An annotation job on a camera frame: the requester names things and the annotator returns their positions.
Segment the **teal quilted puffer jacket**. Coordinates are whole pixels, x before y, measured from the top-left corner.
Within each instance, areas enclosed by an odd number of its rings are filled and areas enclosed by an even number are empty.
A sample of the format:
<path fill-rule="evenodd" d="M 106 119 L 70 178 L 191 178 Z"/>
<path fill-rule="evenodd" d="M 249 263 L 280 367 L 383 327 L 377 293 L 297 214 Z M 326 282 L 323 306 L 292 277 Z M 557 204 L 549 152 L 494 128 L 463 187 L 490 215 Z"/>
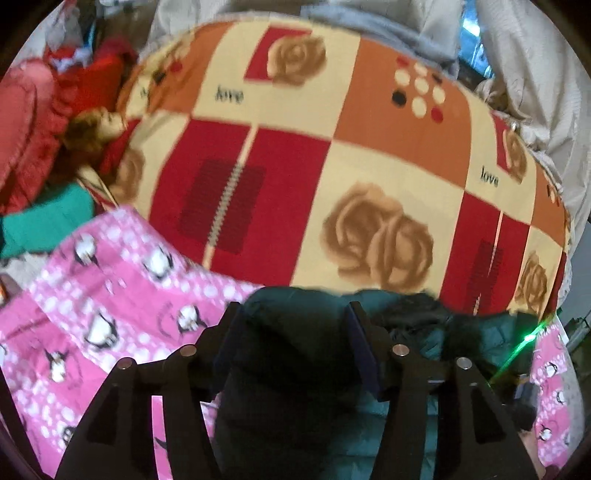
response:
<path fill-rule="evenodd" d="M 531 364 L 527 314 L 472 317 L 426 294 L 263 288 L 221 393 L 225 479 L 534 479 L 535 419 L 502 397 Z"/>

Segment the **red clothes pile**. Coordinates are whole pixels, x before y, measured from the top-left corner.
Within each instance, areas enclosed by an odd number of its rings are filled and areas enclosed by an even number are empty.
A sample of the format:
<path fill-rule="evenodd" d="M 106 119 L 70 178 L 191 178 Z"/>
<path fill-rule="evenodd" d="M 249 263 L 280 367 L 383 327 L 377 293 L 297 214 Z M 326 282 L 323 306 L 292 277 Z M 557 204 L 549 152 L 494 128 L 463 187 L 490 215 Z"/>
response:
<path fill-rule="evenodd" d="M 43 59 L 61 80 L 72 80 L 75 95 L 72 113 L 61 137 L 67 158 L 88 162 L 98 173 L 110 176 L 117 169 L 128 122 L 116 111 L 126 74 L 137 59 L 129 42 L 121 37 L 107 39 L 97 50 L 89 47 L 46 49 Z"/>

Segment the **pink penguin bed sheet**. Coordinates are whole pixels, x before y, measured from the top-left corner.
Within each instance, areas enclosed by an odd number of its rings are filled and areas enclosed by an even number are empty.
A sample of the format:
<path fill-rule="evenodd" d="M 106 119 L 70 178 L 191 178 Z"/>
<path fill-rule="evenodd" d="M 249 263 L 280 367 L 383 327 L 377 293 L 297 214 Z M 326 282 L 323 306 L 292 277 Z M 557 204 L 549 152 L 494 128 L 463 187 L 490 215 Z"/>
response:
<path fill-rule="evenodd" d="M 188 262 L 134 209 L 99 215 L 67 236 L 39 275 L 1 310 L 1 475 L 5 479 L 59 479 L 65 450 L 80 419 L 116 363 L 167 358 L 197 342 L 231 302 L 245 304 L 263 288 Z M 556 327 L 535 318 L 521 346 L 531 351 L 522 374 L 540 387 L 538 415 L 523 434 L 538 473 L 550 477 L 577 449 L 584 427 L 576 421 L 582 398 Z M 221 393 L 201 406 L 211 447 Z M 158 476 L 171 476 L 161 405 L 154 405 Z"/>

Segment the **teal green folded garment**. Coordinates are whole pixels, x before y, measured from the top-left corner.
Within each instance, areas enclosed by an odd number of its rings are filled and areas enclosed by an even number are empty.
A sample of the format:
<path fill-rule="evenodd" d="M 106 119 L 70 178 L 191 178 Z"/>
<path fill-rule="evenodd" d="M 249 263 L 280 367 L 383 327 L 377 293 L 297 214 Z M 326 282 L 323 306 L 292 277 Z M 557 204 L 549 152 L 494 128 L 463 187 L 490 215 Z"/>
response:
<path fill-rule="evenodd" d="M 50 252 L 94 212 L 91 195 L 78 184 L 52 187 L 29 208 L 1 217 L 1 258 Z"/>

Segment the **red cream rose blanket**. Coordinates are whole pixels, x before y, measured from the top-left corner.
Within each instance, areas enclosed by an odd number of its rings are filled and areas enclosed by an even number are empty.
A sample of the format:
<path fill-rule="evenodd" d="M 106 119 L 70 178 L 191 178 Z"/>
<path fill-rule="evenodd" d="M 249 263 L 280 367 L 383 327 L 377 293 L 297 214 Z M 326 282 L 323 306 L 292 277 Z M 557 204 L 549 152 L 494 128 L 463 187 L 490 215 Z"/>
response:
<path fill-rule="evenodd" d="M 197 27 L 122 88 L 109 189 L 178 251 L 263 285 L 557 306 L 570 218 L 498 113 L 417 58 L 270 17 Z"/>

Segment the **red ruffled heart pillow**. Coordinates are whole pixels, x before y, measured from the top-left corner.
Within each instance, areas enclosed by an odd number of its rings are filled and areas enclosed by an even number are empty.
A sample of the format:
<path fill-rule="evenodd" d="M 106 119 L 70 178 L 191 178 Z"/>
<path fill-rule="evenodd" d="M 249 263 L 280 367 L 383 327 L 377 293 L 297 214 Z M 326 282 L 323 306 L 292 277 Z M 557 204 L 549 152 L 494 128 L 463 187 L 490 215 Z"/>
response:
<path fill-rule="evenodd" d="M 72 115 L 76 85 L 40 59 L 11 68 L 1 81 L 1 214 L 39 196 Z"/>

